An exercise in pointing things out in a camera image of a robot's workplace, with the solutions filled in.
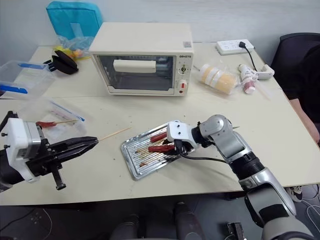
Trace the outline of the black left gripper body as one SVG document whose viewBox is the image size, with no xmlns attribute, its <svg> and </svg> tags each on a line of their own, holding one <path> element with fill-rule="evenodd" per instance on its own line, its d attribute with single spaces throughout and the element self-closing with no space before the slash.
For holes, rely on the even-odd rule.
<svg viewBox="0 0 320 240">
<path fill-rule="evenodd" d="M 62 168 L 59 154 L 65 149 L 65 144 L 57 142 L 50 144 L 47 138 L 41 140 L 40 147 L 35 157 L 26 162 L 35 177 L 52 174 L 56 189 L 62 190 L 66 184 L 62 180 L 59 170 Z"/>
</svg>

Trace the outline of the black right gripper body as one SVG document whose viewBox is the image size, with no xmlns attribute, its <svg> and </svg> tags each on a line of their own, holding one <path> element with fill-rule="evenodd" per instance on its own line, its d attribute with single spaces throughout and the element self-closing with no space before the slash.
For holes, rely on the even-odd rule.
<svg viewBox="0 0 320 240">
<path fill-rule="evenodd" d="M 176 155 L 188 155 L 189 153 L 194 151 L 192 145 L 186 141 L 182 141 L 180 139 L 175 139 L 174 141 L 174 152 Z"/>
</svg>

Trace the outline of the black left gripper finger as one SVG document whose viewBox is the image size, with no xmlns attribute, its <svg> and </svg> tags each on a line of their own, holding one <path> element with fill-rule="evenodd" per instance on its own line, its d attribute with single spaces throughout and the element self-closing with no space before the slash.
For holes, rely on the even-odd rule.
<svg viewBox="0 0 320 240">
<path fill-rule="evenodd" d="M 98 141 L 93 141 L 75 144 L 63 144 L 62 147 L 56 150 L 54 158 L 59 163 L 64 163 L 85 154 L 89 150 L 93 149 L 98 143 Z"/>
<path fill-rule="evenodd" d="M 64 144 L 77 144 L 77 143 L 90 143 L 90 142 L 99 142 L 97 137 L 93 136 L 82 136 L 82 137 L 73 137 L 57 143 L 53 143 L 49 148 L 56 152 L 57 149 L 61 148 Z"/>
</svg>

